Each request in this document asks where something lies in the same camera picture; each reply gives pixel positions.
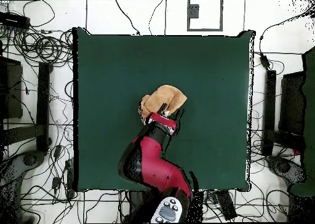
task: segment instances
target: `cable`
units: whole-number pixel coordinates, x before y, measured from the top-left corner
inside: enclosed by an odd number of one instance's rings
[[[86,193],[83,192],[83,223],[86,223],[86,221],[84,220],[85,219],[85,215],[84,215],[85,210],[86,210]]]
[[[164,36],[166,36],[166,12],[167,12],[167,0],[165,0],[165,11],[164,11]]]
[[[130,18],[127,16],[127,14],[121,9],[120,5],[118,4],[118,1],[117,1],[117,0],[115,0],[115,1],[116,1],[117,6],[119,7],[120,11],[129,19],[130,24],[131,24],[132,28],[134,28],[134,30],[137,32],[137,35],[140,35],[140,32],[134,27],[134,24],[132,24],[131,19],[130,19]]]
[[[25,7],[26,7],[28,4],[31,4],[31,3],[34,3],[34,2],[37,2],[37,1],[30,1],[30,2],[27,2],[27,3],[23,6],[23,15],[24,15],[24,17],[26,17],[26,15],[25,15]],[[49,5],[47,2],[45,2],[44,0],[42,0],[42,2],[46,3],[46,4],[50,7],[50,9],[52,10],[52,13],[53,13],[54,16],[53,16],[50,20],[48,20],[47,22],[45,22],[44,24],[41,24],[41,25],[38,25],[38,26],[33,26],[33,25],[31,25],[33,28],[39,28],[40,26],[44,26],[45,24],[48,24],[49,22],[51,22],[51,21],[55,18],[55,11],[52,9],[52,6]]]
[[[29,212],[29,213],[31,213],[31,214],[37,215],[37,216],[39,217],[37,224],[39,224],[39,222],[41,221],[41,216],[40,216],[38,213],[36,213],[36,212],[31,212],[31,211],[29,211],[29,210],[25,210],[22,206],[21,206],[20,208],[21,208],[21,210],[23,210],[24,212]]]
[[[285,194],[286,196],[288,196],[289,197],[289,195],[285,192],[285,191],[282,191],[282,190],[272,190],[272,191],[270,191],[269,193],[267,193],[267,195],[266,195],[266,207],[267,207],[267,211],[268,211],[268,214],[269,214],[269,216],[271,217],[271,219],[274,221],[274,222],[277,222],[275,219],[274,219],[274,217],[271,215],[271,211],[270,211],[270,208],[269,208],[269,204],[268,203],[270,203],[270,202],[268,202],[268,197],[269,197],[269,195],[271,194],[271,193],[274,193],[275,191],[278,191],[278,192],[280,192],[280,193],[283,193],[283,194]],[[282,214],[284,214],[285,216],[287,216],[287,214],[286,214],[286,211],[281,211],[281,210],[278,210],[279,212],[281,212]]]
[[[150,21],[149,21],[149,25],[148,25],[149,31],[150,31],[150,34],[151,34],[151,35],[152,35],[152,32],[151,32],[151,29],[150,29],[150,23],[151,23],[151,20],[152,20],[153,15],[154,15],[154,13],[155,13],[155,10],[161,5],[162,2],[163,2],[163,0],[161,0],[160,3],[154,8],[153,13],[152,13],[152,15],[151,15],[151,18],[150,18]]]
[[[94,209],[94,208],[97,206],[97,204],[100,202],[101,198],[102,198],[104,195],[118,195],[118,193],[103,193],[103,194],[99,197],[97,203],[96,203],[92,208],[90,208],[89,210],[86,211],[84,223],[87,223],[87,213],[88,213],[89,211],[91,211],[92,209]]]
[[[279,25],[281,25],[281,24],[283,24],[283,23],[285,23],[285,22],[287,22],[287,21],[293,20],[293,19],[295,19],[295,18],[302,17],[303,15],[306,15],[313,7],[314,7],[314,5],[311,5],[311,6],[308,7],[307,10],[304,11],[303,13],[301,13],[301,14],[299,14],[299,15],[296,15],[296,16],[293,16],[293,17],[290,17],[290,18],[288,18],[287,20],[284,20],[284,21],[282,21],[282,22],[280,22],[280,23],[278,23],[278,24],[274,24],[274,25],[271,25],[271,26],[267,27],[267,28],[264,30],[263,34],[260,36],[260,39],[259,39],[259,40],[260,40],[260,41],[259,41],[259,51],[260,51],[260,55],[263,55],[263,53],[261,52],[261,41],[263,40],[263,35],[265,34],[265,32],[266,32],[267,30],[269,30],[270,28],[272,28],[272,27],[274,27],[274,26],[279,26]]]

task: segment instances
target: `black stand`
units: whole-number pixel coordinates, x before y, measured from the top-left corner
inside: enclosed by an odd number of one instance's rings
[[[1,59],[1,69],[5,70],[6,63]],[[44,156],[51,144],[49,138],[49,87],[52,66],[39,63],[38,73],[38,102],[35,126],[23,126],[3,130],[3,106],[0,106],[0,147],[1,147],[1,177],[0,177],[0,221],[6,223],[23,223],[21,213],[20,191],[24,176],[29,170],[35,169],[44,162]],[[1,89],[5,89],[4,74],[0,74]],[[5,94],[1,94],[0,104],[4,104]],[[27,139],[36,138],[37,150],[18,154],[9,160],[2,161],[3,146],[11,145]],[[30,217],[24,223],[33,223]]]

